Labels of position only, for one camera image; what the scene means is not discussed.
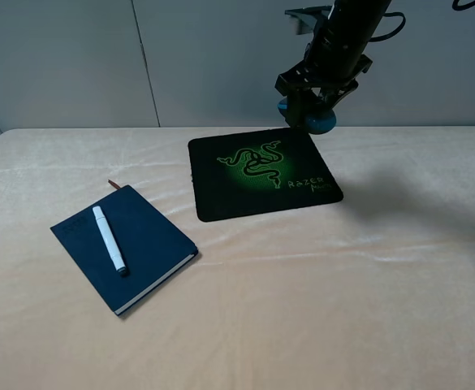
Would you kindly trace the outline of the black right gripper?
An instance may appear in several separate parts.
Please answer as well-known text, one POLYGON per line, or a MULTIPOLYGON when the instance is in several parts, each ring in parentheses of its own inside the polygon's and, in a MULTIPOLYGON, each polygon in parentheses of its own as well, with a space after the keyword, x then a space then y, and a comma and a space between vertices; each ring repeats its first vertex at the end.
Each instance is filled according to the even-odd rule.
POLYGON ((285 97, 283 116, 291 128, 303 128, 305 117, 314 104, 312 88, 320 89, 317 108, 332 111, 347 95, 358 88, 356 78, 366 73, 373 61, 361 55, 348 76, 333 76, 330 71, 316 64, 307 65, 300 61, 294 67, 278 75, 275 88, 285 97))

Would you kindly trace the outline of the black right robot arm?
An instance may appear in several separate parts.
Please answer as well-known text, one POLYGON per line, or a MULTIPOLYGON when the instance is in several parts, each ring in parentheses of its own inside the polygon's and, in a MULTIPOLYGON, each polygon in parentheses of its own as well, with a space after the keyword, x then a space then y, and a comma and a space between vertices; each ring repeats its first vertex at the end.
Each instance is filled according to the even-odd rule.
POLYGON ((372 64, 364 49, 389 1, 335 1, 331 6, 288 10, 313 34, 303 59, 279 74, 279 112, 291 128, 318 134, 336 124, 335 106, 358 88, 356 78, 372 64))

